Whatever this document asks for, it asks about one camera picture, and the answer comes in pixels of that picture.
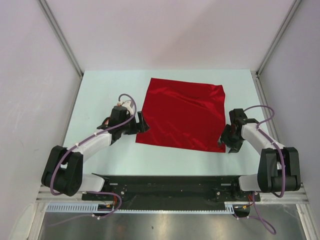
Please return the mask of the red cloth napkin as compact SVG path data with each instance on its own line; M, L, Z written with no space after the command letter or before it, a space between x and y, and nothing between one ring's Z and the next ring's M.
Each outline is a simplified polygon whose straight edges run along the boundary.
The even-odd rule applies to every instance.
M152 78L142 107L150 129L136 143L224 153L225 98L222 85Z

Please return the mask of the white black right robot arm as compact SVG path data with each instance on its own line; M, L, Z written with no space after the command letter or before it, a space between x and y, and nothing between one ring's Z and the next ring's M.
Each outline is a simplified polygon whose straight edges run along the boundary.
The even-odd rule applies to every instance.
M229 112L230 124L227 124L218 140L226 145L230 153L238 153L246 141L259 154L256 174L241 175L237 184L230 188L231 196L242 201L249 192L272 193L283 197L285 192L298 191L301 188L300 160L298 150L286 147L262 130L259 122L246 115L243 108Z

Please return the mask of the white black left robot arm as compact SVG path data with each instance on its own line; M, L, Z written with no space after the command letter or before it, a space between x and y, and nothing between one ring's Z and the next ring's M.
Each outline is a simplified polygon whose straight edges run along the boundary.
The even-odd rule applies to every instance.
M111 114L97 127L93 135L72 147L54 146L48 156L41 177L42 185L52 194L72 197L78 192L93 193L98 199L110 196L111 188L106 178L95 173L84 173L84 163L96 153L111 146L122 135L136 135L150 129L141 111L116 105Z

